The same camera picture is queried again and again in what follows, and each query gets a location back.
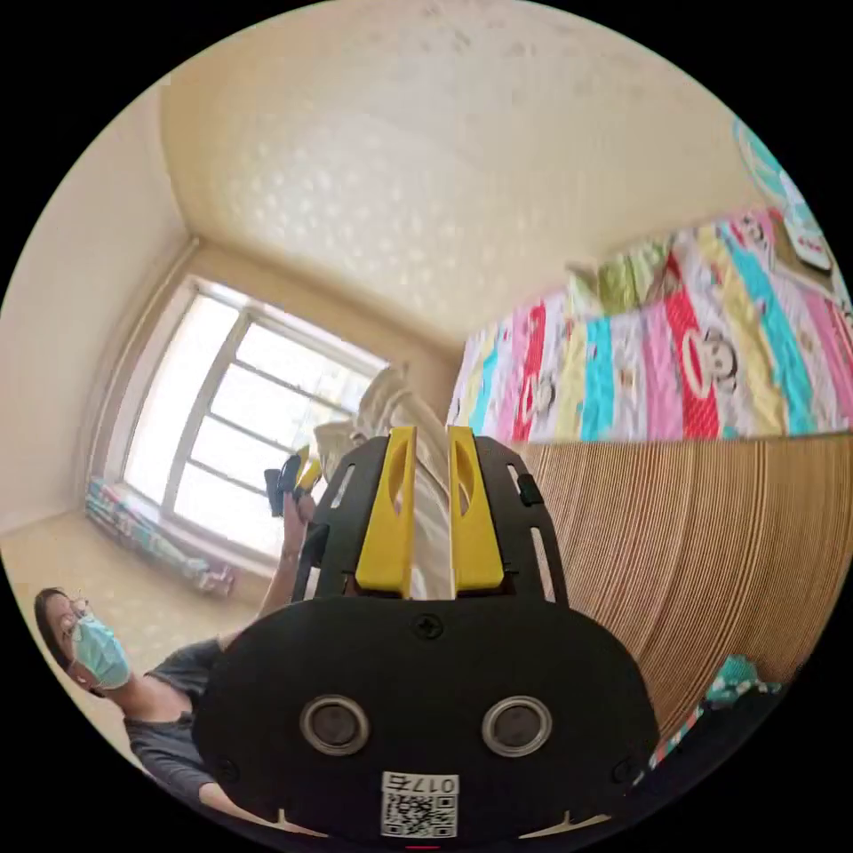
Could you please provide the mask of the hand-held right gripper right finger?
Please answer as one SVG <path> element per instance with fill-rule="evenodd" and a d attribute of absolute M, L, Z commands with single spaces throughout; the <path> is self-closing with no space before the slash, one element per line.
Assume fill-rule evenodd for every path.
<path fill-rule="evenodd" d="M 503 562 L 473 432 L 450 426 L 450 566 L 455 594 L 500 588 Z"/>

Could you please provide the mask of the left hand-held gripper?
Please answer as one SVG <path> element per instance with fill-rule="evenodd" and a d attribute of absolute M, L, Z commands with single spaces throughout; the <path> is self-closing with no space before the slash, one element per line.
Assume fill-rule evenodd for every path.
<path fill-rule="evenodd" d="M 322 469 L 318 460 L 311 460 L 310 445 L 306 444 L 280 468 L 266 468 L 263 476 L 270 514 L 282 518 L 284 497 L 296 489 L 311 493 L 322 478 Z"/>

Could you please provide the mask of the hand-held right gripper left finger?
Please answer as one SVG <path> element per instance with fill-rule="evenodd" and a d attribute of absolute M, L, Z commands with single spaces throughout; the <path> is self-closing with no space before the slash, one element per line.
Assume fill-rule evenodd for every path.
<path fill-rule="evenodd" d="M 391 597 L 411 593 L 416 444 L 414 426 L 393 428 L 385 442 L 355 571 L 355 582 L 363 593 Z"/>

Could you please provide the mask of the person's left hand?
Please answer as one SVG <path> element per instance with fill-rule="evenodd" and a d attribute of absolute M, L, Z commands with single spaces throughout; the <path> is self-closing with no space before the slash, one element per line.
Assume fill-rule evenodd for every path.
<path fill-rule="evenodd" d="M 315 502 L 308 492 L 293 491 L 283 495 L 283 534 L 288 548 L 301 547 L 314 513 Z"/>

